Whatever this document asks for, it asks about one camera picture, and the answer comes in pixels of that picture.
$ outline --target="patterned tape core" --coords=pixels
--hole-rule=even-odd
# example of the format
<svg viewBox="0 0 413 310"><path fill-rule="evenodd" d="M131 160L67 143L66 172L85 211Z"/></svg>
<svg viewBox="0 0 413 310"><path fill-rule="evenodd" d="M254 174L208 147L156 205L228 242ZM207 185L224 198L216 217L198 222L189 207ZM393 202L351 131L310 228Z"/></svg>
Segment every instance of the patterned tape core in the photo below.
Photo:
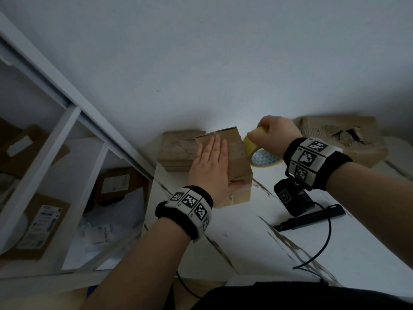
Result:
<svg viewBox="0 0 413 310"><path fill-rule="evenodd" d="M272 155L264 149L259 149L251 156L251 162L256 166L270 166L281 161L280 158Z"/></svg>

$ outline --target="brown cardboard box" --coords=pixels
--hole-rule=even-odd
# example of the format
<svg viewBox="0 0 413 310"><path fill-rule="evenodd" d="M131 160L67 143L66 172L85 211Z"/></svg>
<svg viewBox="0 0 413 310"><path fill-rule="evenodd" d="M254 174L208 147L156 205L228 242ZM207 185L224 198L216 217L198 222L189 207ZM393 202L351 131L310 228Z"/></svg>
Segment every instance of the brown cardboard box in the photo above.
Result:
<svg viewBox="0 0 413 310"><path fill-rule="evenodd" d="M252 169L250 162L245 154L244 144L236 127L217 130L203 136L196 137L197 143L206 146L213 135L219 135L221 139L227 140L228 143L228 180L245 181L248 185L228 197L223 203L215 208L221 208L227 205L248 202L251 199Z"/></svg>
<svg viewBox="0 0 413 310"><path fill-rule="evenodd" d="M305 116L299 128L304 137L323 139L367 167L389 154L373 116Z"/></svg>
<svg viewBox="0 0 413 310"><path fill-rule="evenodd" d="M109 205L121 201L127 193L141 187L147 200L148 184L147 178L133 167L109 170L97 177L94 201Z"/></svg>
<svg viewBox="0 0 413 310"><path fill-rule="evenodd" d="M48 132L37 125L32 125L6 142L0 147L0 172L22 178L48 137ZM69 152L69 148L62 145L53 163Z"/></svg>
<svg viewBox="0 0 413 310"><path fill-rule="evenodd" d="M36 193L24 211L28 227L22 239L0 260L39 260L63 221L70 204Z"/></svg>
<svg viewBox="0 0 413 310"><path fill-rule="evenodd" d="M0 147L17 137L23 130L0 117Z"/></svg>
<svg viewBox="0 0 413 310"><path fill-rule="evenodd" d="M158 162L167 172L188 172L197 156L195 137L205 135L202 130L179 130L163 133Z"/></svg>

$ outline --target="tape roll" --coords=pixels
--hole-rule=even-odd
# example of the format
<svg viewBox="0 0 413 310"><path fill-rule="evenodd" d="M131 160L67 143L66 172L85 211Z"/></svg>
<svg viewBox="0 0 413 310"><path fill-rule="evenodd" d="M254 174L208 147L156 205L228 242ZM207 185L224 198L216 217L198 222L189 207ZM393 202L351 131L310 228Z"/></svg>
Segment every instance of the tape roll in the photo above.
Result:
<svg viewBox="0 0 413 310"><path fill-rule="evenodd" d="M264 127L258 127L253 131L258 133L267 133L267 130ZM244 138L244 149L251 166L270 167L282 162L282 159L257 146L249 140L247 136Z"/></svg>

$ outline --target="white marble table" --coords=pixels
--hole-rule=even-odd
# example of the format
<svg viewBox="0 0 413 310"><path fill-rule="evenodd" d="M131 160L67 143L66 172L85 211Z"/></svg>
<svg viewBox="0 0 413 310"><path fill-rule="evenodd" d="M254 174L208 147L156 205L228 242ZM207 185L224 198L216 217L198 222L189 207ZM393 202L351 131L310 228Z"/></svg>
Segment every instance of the white marble table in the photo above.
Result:
<svg viewBox="0 0 413 310"><path fill-rule="evenodd" d="M407 158L410 154L413 157L413 147L394 138L388 141L391 143L388 158L396 157L392 163L403 167L406 163L400 160L400 147L404 146ZM265 169L253 168L251 201L212 210L207 237L189 245L179 266L181 276L208 280L228 280L237 274L297 275L301 272L302 277L314 276L292 267L320 250L327 238L328 223L281 233L266 224L278 224L291 217L273 192L274 184L285 178L285 168L284 163ZM374 168L389 176L401 176L384 161ZM413 169L406 172L413 174ZM157 219L154 214L157 204L185 186L187 177L187 173L167 173L157 165L145 217L146 228ZM325 206L337 203L324 191L311 191L309 195ZM334 219L332 227L327 248L309 265L310 270L344 287L413 297L413 271L350 213Z"/></svg>

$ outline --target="wristband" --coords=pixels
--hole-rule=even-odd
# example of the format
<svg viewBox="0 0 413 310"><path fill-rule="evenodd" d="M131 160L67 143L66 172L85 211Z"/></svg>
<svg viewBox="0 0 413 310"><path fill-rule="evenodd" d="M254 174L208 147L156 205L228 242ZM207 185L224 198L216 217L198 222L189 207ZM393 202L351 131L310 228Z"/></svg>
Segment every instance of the wristband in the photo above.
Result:
<svg viewBox="0 0 413 310"><path fill-rule="evenodd" d="M285 174L310 191L325 190L330 175L340 166L353 160L342 149L317 138L297 138L284 154Z"/></svg>
<svg viewBox="0 0 413 310"><path fill-rule="evenodd" d="M178 190L169 201L159 203L155 215L173 220L196 242L211 221L213 206L212 197L204 189L186 186Z"/></svg>

